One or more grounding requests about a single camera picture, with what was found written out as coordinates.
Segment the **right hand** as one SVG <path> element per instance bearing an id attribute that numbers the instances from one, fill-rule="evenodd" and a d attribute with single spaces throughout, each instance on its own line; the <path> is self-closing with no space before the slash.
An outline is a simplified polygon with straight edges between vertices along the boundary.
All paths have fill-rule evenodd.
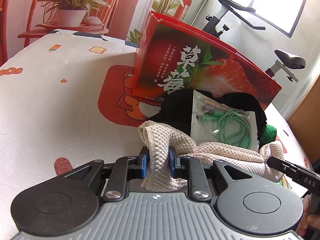
<path id="1" fill-rule="evenodd" d="M 296 233 L 301 237 L 304 237 L 309 227 L 320 229 L 320 217 L 315 214 L 310 214 L 310 199 L 311 196 L 307 195 L 303 199 L 304 212 L 300 223 L 297 226 Z"/>

